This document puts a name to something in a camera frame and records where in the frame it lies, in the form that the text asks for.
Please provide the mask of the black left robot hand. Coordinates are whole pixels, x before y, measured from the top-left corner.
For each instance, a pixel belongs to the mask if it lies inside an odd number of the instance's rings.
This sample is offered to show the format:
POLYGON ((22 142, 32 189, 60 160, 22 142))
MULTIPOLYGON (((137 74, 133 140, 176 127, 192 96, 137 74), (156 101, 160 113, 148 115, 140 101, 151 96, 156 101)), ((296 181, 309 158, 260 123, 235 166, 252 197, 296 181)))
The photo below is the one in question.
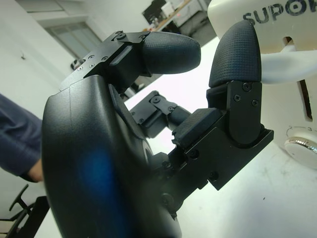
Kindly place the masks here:
POLYGON ((273 140, 261 124, 260 48, 247 20, 218 44, 207 108, 190 113, 157 91, 125 106, 120 95, 139 76, 200 61, 188 36, 117 31, 48 98, 44 182, 64 238, 179 238, 183 201, 208 183, 221 189, 273 140))

